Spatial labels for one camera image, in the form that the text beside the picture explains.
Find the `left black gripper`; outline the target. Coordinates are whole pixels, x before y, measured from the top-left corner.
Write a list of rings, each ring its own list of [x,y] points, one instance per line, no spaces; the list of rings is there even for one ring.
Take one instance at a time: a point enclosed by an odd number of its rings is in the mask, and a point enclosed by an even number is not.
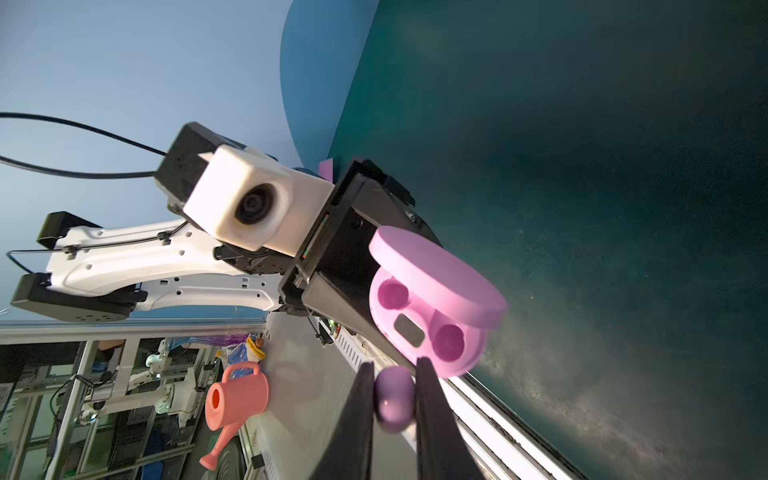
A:
[[[379,264],[369,244],[381,226],[439,242],[415,212],[415,200],[404,186],[372,161],[354,161],[282,277],[280,300],[287,313],[334,320],[360,334],[395,364],[414,371],[414,362],[386,339],[370,313],[369,290]]]

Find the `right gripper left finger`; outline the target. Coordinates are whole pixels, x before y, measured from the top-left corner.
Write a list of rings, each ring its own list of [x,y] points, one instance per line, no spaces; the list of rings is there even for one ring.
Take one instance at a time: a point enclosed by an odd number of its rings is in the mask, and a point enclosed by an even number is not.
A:
[[[374,380],[373,363],[362,363],[310,479],[368,480],[371,477]]]

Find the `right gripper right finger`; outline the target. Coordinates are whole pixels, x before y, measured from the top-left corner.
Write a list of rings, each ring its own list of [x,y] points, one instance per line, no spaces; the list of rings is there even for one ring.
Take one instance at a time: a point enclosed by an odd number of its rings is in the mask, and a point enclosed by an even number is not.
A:
[[[420,357],[415,373],[418,478],[483,479],[461,436],[432,361]]]

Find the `purple earbud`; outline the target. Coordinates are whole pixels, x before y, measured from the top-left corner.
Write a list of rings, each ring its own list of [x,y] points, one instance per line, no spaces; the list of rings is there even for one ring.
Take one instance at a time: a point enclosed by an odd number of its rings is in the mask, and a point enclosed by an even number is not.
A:
[[[374,397],[376,418],[386,433],[400,433],[414,421],[415,383],[405,367],[381,370],[374,382]]]

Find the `purple earbud charging case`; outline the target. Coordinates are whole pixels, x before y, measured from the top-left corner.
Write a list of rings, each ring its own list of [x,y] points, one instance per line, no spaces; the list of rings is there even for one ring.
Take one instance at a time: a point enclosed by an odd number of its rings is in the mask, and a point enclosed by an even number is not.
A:
[[[378,228],[369,252],[379,265],[369,308],[385,338],[413,363],[430,359],[440,378],[474,368],[507,312],[502,293],[449,251],[404,229]]]

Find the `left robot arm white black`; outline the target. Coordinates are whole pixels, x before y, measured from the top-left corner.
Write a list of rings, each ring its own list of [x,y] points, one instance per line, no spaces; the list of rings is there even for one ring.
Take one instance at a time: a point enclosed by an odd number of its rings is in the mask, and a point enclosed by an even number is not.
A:
[[[154,179],[175,220],[106,229],[49,214],[38,236],[47,267],[21,277],[12,305],[88,324],[175,306],[316,315],[406,363],[370,312],[369,245],[383,226],[434,234],[374,163],[352,163],[335,184],[191,122]]]

